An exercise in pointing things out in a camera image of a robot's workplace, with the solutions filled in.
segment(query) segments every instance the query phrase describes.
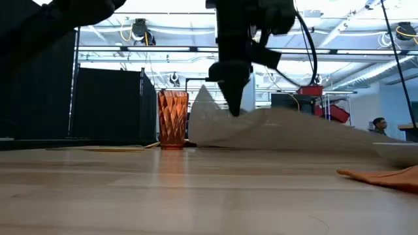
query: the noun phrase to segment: yellow cable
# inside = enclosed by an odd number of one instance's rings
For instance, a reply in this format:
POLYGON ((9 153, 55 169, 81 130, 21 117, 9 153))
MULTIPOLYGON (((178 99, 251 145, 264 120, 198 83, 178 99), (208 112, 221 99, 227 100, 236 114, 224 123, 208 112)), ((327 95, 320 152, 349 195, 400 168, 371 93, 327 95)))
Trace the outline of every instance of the yellow cable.
POLYGON ((148 36, 147 36, 147 32, 145 32, 145 45, 148 46, 148 36))
POLYGON ((418 35, 409 35, 409 34, 407 34, 407 33, 403 33, 403 32, 401 32, 401 31, 399 31, 399 29, 400 29, 400 28, 401 28, 400 26, 398 26, 398 27, 396 28, 396 32, 397 32, 397 33, 399 33, 400 35, 407 36, 407 37, 413 37, 413 40, 415 41, 415 43, 416 43, 416 44, 418 44, 418 40, 416 39, 416 37, 418 37, 418 35))
POLYGON ((277 87, 277 88, 279 88, 279 90, 280 90, 280 91, 282 91, 282 92, 284 92, 284 93, 288 94, 290 97, 292 97, 292 99, 294 99, 294 100, 296 101, 296 103, 298 104, 298 112, 300 112, 300 104, 299 104, 298 100, 295 98, 295 96, 293 96, 292 94, 290 94, 290 93, 288 93, 288 92, 284 91, 282 88, 280 88, 280 87, 277 85, 277 83, 273 80, 273 78, 272 78, 272 76, 270 75, 270 73, 268 72, 268 69, 267 69, 267 67, 266 67, 266 66, 265 66, 265 69, 266 69, 266 72, 267 72, 267 74, 268 74, 268 77, 270 78, 270 81, 272 81, 272 83, 274 83, 274 85, 276 85, 276 87, 277 87))
POLYGON ((120 25, 120 37, 125 41, 125 42, 129 42, 130 40, 131 40, 131 37, 132 37, 132 27, 133 27, 133 23, 131 23, 131 31, 129 32, 129 38, 128 39, 126 39, 124 36, 123 36, 123 25, 125 24, 125 22, 126 21, 124 21, 123 22, 123 24, 121 24, 120 25))

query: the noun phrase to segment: orange cloth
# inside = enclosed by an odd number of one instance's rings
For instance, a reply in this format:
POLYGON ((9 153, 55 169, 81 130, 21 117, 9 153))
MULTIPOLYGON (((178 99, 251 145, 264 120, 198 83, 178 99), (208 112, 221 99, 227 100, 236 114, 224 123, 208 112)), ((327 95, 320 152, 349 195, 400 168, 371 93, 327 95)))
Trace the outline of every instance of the orange cloth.
POLYGON ((418 166, 392 172, 355 172, 337 170, 337 173, 372 185, 390 187, 410 193, 418 193, 418 166))

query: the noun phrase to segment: black pole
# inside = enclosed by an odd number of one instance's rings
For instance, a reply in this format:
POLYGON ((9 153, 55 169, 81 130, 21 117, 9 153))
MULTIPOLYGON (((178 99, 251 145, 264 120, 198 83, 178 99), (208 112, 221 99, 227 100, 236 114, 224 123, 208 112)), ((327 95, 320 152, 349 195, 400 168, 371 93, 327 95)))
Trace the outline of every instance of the black pole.
POLYGON ((186 78, 185 79, 185 92, 187 93, 187 83, 189 83, 190 79, 186 78))
POLYGON ((404 93, 405 93, 405 97, 406 97, 406 102, 408 104, 408 109, 410 110, 410 116, 411 116, 411 120, 412 120, 412 125, 413 128, 416 129, 417 128, 417 124, 415 122, 415 118, 413 116, 413 111, 412 111, 412 105, 411 105, 411 100, 410 100, 410 96, 408 95, 408 90, 406 89, 406 84, 405 84, 405 78, 404 78, 404 73, 402 72, 402 68, 400 67, 400 63, 399 63, 399 57, 398 54, 396 52, 396 47, 395 47, 395 43, 394 43, 394 39, 393 39, 393 35, 392 35, 392 29, 391 29, 391 25, 389 24, 389 19, 387 18, 387 14, 386 14, 386 9, 385 9, 385 5, 384 2, 385 0, 380 0, 381 2, 381 7, 383 9, 383 13, 385 15, 385 20, 386 20, 386 25, 387 25, 387 30, 389 31, 389 36, 391 37, 391 42, 392 42, 392 48, 393 48, 393 52, 394 52, 394 57, 396 59, 396 63, 398 65, 398 70, 399 70, 399 76, 400 76, 400 80, 402 82, 402 87, 404 88, 404 93))
POLYGON ((69 125, 69 136, 74 136, 74 118, 75 118, 75 106, 76 106, 76 88, 77 88, 77 76, 78 76, 78 48, 80 47, 80 34, 81 27, 77 28, 77 38, 76 38, 76 51, 74 59, 74 71, 72 74, 72 91, 71 91, 71 114, 70 114, 70 125, 69 125))

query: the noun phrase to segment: ceiling light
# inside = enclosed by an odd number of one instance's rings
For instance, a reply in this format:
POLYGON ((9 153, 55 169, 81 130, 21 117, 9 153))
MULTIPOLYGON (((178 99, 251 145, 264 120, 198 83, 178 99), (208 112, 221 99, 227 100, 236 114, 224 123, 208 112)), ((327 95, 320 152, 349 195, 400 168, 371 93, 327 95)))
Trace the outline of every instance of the ceiling light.
POLYGON ((198 52, 218 52, 218 48, 197 48, 198 52))
POLYGON ((188 52, 189 47, 166 47, 166 46, 138 46, 128 47, 128 50, 134 52, 188 52))
POLYGON ((354 91, 324 91, 324 94, 355 94, 354 91))
MULTIPOLYGON (((312 54, 312 50, 306 49, 272 49, 275 52, 281 52, 283 54, 312 54)), ((330 50, 316 50, 316 54, 329 54, 330 50)))
POLYGON ((391 50, 338 50, 338 54, 349 55, 394 55, 391 50))
POLYGON ((81 52, 118 52, 120 51, 119 46, 80 46, 78 50, 81 52))
POLYGON ((256 106, 271 106, 272 103, 268 101, 255 101, 256 106))

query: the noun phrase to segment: red object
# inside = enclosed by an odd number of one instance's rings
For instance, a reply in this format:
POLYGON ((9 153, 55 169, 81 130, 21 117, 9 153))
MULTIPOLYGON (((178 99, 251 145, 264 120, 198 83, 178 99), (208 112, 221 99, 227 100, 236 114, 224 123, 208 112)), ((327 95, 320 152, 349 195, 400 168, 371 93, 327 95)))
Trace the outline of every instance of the red object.
MULTIPOLYGON (((344 109, 336 106, 335 104, 331 105, 330 107, 331 111, 331 119, 335 121, 339 121, 340 123, 346 123, 348 119, 350 118, 350 114, 347 113, 344 109)), ((323 109, 317 105, 315 107, 315 115, 316 116, 324 116, 323 109)))
POLYGON ((304 86, 300 87, 297 93, 299 95, 316 95, 321 96, 324 91, 323 86, 304 86))
POLYGON ((322 116, 322 115, 324 115, 324 112, 323 112, 322 108, 319 105, 315 106, 315 115, 316 116, 322 116))
POLYGON ((336 106, 335 104, 331 105, 330 109, 333 120, 337 120, 340 123, 346 123, 350 118, 350 113, 347 113, 344 109, 336 106))
POLYGON ((158 112, 162 149, 182 149, 189 94, 183 91, 160 91, 158 112))

